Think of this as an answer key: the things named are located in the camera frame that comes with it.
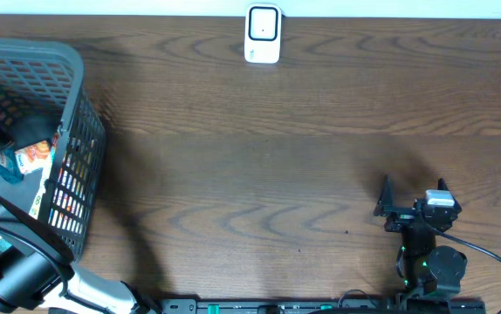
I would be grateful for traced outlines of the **orange tissue pack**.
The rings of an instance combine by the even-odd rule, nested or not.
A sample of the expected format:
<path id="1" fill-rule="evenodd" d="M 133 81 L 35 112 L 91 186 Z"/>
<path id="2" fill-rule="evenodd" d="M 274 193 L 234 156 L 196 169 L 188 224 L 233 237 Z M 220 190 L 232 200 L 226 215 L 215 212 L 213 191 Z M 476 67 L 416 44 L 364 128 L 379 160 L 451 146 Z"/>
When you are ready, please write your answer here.
<path id="1" fill-rule="evenodd" d="M 51 162 L 52 146 L 46 141 L 20 148 L 14 152 L 21 174 L 30 174 L 45 168 Z"/>

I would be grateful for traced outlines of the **yellow chips bag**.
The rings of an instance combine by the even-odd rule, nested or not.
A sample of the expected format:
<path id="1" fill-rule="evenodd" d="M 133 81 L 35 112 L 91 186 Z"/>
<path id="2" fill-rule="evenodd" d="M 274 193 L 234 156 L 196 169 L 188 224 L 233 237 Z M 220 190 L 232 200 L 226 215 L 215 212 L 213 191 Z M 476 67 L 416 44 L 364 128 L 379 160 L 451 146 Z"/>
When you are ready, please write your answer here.
<path id="1" fill-rule="evenodd" d="M 49 157 L 43 164 L 42 175 L 41 175 L 41 180 L 39 182 L 38 192 L 34 198 L 34 201 L 31 205 L 31 209 L 29 211 L 29 215 L 32 216 L 33 218 L 38 218 L 38 215 L 39 215 L 39 211 L 41 208 L 41 202 L 42 202 L 43 196 L 46 193 L 45 183 L 47 182 L 47 180 L 49 179 L 50 174 L 51 174 L 51 167 L 52 167 L 52 164 L 54 162 L 58 140 L 59 140 L 59 135 L 57 133 L 55 133 L 52 140 L 51 140 L 51 146 L 50 146 L 51 150 L 49 151 Z"/>

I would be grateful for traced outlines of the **teal mouthwash bottle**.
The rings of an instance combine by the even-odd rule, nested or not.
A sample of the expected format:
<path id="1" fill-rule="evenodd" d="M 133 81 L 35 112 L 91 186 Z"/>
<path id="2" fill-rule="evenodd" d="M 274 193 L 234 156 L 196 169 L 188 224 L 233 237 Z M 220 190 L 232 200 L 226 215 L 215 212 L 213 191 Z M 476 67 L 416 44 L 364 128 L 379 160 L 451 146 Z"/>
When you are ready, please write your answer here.
<path id="1" fill-rule="evenodd" d="M 14 153 L 5 150 L 0 153 L 0 176 L 11 184 L 19 183 L 24 175 L 20 172 Z"/>

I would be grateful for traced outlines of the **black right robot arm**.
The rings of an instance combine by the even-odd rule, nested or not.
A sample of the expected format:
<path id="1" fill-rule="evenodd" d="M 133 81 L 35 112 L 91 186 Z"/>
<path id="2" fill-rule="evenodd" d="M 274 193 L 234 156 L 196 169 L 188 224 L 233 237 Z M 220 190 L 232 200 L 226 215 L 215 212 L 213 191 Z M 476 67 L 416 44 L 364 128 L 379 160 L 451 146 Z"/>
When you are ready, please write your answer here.
<path id="1" fill-rule="evenodd" d="M 467 257 L 450 246 L 438 246 L 436 237 L 449 230 L 462 208 L 445 181 L 428 189 L 410 207 L 394 204 L 390 179 L 386 176 L 374 209 L 386 219 L 387 232 L 401 234 L 402 248 L 397 269 L 411 297 L 449 300 L 460 292 Z"/>

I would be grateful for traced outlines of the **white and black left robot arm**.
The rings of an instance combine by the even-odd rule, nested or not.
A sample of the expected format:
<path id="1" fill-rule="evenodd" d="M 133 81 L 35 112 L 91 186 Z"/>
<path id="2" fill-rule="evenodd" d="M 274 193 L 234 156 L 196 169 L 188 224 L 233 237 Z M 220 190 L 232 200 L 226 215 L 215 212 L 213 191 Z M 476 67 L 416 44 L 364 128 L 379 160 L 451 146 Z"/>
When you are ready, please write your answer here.
<path id="1" fill-rule="evenodd" d="M 0 153 L 13 139 L 0 128 Z M 0 312 L 160 313 L 152 298 L 78 266 L 65 242 L 0 196 Z"/>

